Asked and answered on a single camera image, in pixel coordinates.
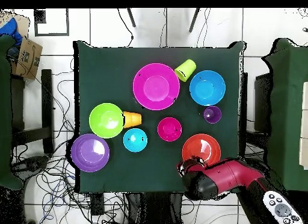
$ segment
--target remote controller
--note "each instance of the remote controller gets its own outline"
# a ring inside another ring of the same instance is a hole
[[[279,224],[304,224],[289,202],[275,191],[267,191],[263,203]]]

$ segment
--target blue bowl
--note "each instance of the blue bowl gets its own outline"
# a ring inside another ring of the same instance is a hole
[[[147,146],[147,135],[139,128],[132,128],[124,134],[123,143],[127,150],[140,152]]]
[[[189,85],[190,95],[200,105],[215,105],[224,97],[226,84],[220,74],[206,70],[197,73]]]

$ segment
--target yellow cup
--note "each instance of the yellow cup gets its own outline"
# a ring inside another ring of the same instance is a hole
[[[191,74],[195,71],[196,64],[191,59],[187,59],[183,64],[174,70],[177,77],[181,81],[187,81]]]
[[[131,126],[138,126],[141,124],[141,114],[124,111],[123,115],[125,118],[124,128],[130,128]]]

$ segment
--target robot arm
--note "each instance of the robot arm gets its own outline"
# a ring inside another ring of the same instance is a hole
[[[237,159],[226,159],[207,167],[201,159],[192,158],[180,163],[178,171],[186,188],[186,196],[192,200],[212,199],[240,186],[249,188],[252,182],[257,182],[264,192],[273,189],[264,182],[263,173]]]
[[[292,205],[266,180],[265,174],[239,159],[207,166],[200,158],[181,162],[177,170],[191,200],[209,200],[224,191],[242,187],[264,219],[279,224],[303,224]]]

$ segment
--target green cloth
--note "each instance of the green cloth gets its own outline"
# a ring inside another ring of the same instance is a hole
[[[230,49],[91,48],[78,42],[79,134],[91,133],[88,123],[91,110],[110,102],[122,111],[140,113],[142,124],[137,128],[144,130],[148,137],[146,148],[139,153],[125,149],[125,129],[118,136],[106,139],[110,148],[109,162],[94,173],[81,171],[80,192],[182,192],[184,187],[176,164],[182,159],[185,141],[198,133],[209,134],[219,142],[221,158],[237,157],[239,53],[243,48],[243,42],[234,43]],[[175,69],[187,59],[192,59],[197,68],[187,82],[180,82],[176,102],[161,111],[142,109],[132,91],[135,74],[149,63],[164,63]],[[226,82],[226,93],[218,103],[222,118],[217,124],[204,120],[205,107],[196,104],[189,94],[191,79],[203,70],[218,72]],[[165,142],[157,134],[159,121],[168,116],[175,117],[182,125],[182,135],[175,142]]]
[[[10,170],[12,143],[12,109],[11,109],[11,66],[6,59],[7,51],[15,44],[12,36],[0,36],[0,185],[12,190],[20,190],[23,183]]]
[[[303,83],[308,81],[308,48],[279,39],[264,58],[273,72],[268,164],[287,190],[308,191],[308,170],[299,165]]]

